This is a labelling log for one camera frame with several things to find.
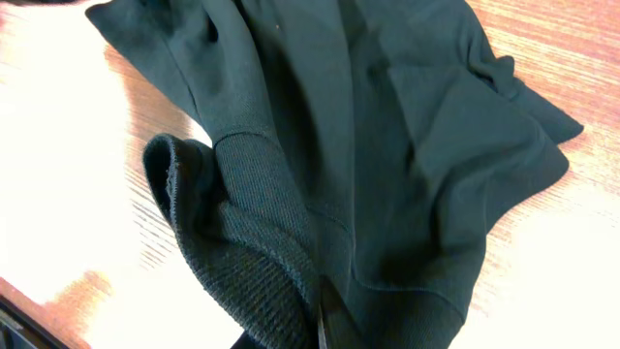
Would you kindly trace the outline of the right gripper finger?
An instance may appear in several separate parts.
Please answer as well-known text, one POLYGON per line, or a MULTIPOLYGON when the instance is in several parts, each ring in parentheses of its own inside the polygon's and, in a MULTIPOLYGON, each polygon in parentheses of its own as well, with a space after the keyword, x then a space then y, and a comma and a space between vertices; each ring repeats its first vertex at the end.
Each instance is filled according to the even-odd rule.
POLYGON ((353 318, 328 278, 320 279, 318 332, 320 349, 358 348, 353 318))

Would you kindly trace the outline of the black t-shirt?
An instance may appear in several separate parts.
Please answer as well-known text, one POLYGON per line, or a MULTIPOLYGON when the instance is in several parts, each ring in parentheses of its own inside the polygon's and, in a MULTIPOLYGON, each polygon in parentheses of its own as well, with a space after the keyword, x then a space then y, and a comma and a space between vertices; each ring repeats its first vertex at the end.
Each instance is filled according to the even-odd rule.
POLYGON ((463 1, 113 0, 87 17, 196 120, 148 185, 240 348, 319 348, 320 279, 358 348, 446 348, 486 237, 558 181, 582 126, 463 1))

